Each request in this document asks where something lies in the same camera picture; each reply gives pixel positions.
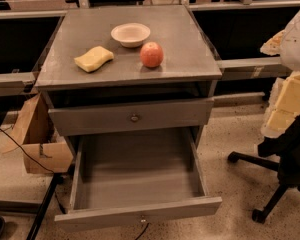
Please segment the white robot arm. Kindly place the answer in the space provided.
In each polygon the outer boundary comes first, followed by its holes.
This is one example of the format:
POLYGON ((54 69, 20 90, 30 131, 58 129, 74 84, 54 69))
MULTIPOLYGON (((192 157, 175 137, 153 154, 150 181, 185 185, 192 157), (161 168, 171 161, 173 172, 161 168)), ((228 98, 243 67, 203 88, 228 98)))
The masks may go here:
POLYGON ((300 10, 284 30, 261 46, 260 52, 279 55, 281 64, 292 71, 285 80, 275 81, 261 128, 265 137, 277 138, 300 115, 300 10))

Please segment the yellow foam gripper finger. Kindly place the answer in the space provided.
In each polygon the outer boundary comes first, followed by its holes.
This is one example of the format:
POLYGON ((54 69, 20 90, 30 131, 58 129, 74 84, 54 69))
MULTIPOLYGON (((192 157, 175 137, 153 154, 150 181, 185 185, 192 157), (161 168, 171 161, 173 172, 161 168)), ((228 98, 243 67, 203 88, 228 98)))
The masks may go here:
POLYGON ((261 133, 268 138, 277 138, 286 132, 299 115, 300 72, 293 71, 288 78, 277 78, 273 84, 261 133))
POLYGON ((278 55, 280 53, 280 44, 284 33, 284 30, 276 33, 261 46, 260 52, 269 56, 278 55))

